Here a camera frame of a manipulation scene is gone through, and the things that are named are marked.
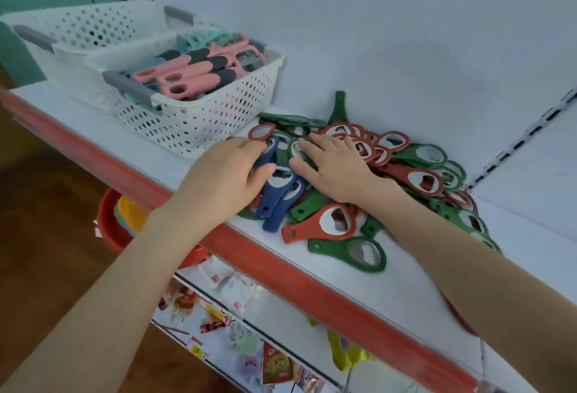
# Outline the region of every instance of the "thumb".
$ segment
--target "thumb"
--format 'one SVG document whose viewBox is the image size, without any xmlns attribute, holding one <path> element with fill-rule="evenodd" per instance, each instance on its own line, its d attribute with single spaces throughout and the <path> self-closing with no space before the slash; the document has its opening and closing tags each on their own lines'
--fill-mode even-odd
<svg viewBox="0 0 577 393">
<path fill-rule="evenodd" d="M 256 197 L 256 194 L 262 190 L 265 182 L 270 179 L 272 173 L 276 170 L 276 164 L 266 164 L 256 169 L 249 175 L 246 180 L 246 188 L 250 197 Z"/>
</svg>

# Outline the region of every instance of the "red snack bag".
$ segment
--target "red snack bag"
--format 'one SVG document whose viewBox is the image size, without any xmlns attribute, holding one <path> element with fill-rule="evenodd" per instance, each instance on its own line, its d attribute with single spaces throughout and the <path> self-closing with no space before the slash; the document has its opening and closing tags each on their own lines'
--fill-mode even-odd
<svg viewBox="0 0 577 393">
<path fill-rule="evenodd" d="M 264 342 L 263 385 L 281 384 L 291 380 L 292 368 L 289 358 L 280 350 Z"/>
</svg>

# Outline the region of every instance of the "white plastic basket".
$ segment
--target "white plastic basket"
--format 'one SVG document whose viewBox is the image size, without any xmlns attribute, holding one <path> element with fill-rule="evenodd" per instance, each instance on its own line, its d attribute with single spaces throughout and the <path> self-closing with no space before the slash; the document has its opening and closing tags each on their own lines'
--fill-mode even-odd
<svg viewBox="0 0 577 393">
<path fill-rule="evenodd" d="M 103 94 L 90 87 L 92 79 L 83 67 L 84 56 L 102 47 L 114 48 L 167 33 L 183 22 L 194 23 L 191 14 L 170 6 L 162 8 L 152 1 L 23 11 L 5 14 L 0 21 L 24 40 L 48 80 L 107 113 L 114 110 Z"/>
<path fill-rule="evenodd" d="M 193 35 L 207 28 L 191 27 L 182 34 Z M 173 100 L 119 74 L 175 49 L 175 32 L 91 54 L 84 64 L 92 70 L 93 84 L 106 92 L 126 127 L 183 157 L 193 158 L 234 134 L 270 105 L 284 57 L 255 41 L 251 44 L 264 53 L 267 64 L 193 102 Z M 124 98 L 123 93 L 136 102 Z"/>
</svg>

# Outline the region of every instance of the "wooden floor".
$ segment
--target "wooden floor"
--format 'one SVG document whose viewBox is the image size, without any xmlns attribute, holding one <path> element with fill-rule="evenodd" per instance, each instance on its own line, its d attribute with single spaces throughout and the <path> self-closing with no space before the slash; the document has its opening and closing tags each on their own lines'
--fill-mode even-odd
<svg viewBox="0 0 577 393">
<path fill-rule="evenodd" d="M 0 174 L 0 384 L 114 261 L 95 238 L 107 189 L 50 152 Z M 150 326 L 122 393 L 237 392 Z"/>
</svg>

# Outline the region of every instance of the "gray basket handle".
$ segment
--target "gray basket handle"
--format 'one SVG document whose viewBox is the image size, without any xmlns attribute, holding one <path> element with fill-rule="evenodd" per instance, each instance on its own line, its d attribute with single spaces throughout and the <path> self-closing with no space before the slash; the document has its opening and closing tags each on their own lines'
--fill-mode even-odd
<svg viewBox="0 0 577 393">
<path fill-rule="evenodd" d="M 26 25 L 14 25 L 12 27 L 16 34 L 24 40 L 28 42 L 32 42 L 34 45 L 46 50 L 52 54 L 54 54 L 54 48 L 52 48 L 52 44 L 58 42 L 58 40 L 52 38 L 51 36 L 47 36 L 44 33 L 40 33 L 33 28 L 30 28 Z"/>
<path fill-rule="evenodd" d="M 194 25 L 194 15 L 172 6 L 164 6 L 164 14 L 183 23 Z"/>
<path fill-rule="evenodd" d="M 127 92 L 136 100 L 145 103 L 148 107 L 153 107 L 151 97 L 155 95 L 156 92 L 147 88 L 143 84 L 138 83 L 133 78 L 123 76 L 122 74 L 111 70 L 102 71 L 102 78 L 105 79 L 106 83 L 118 89 L 121 95 L 124 92 Z"/>
</svg>

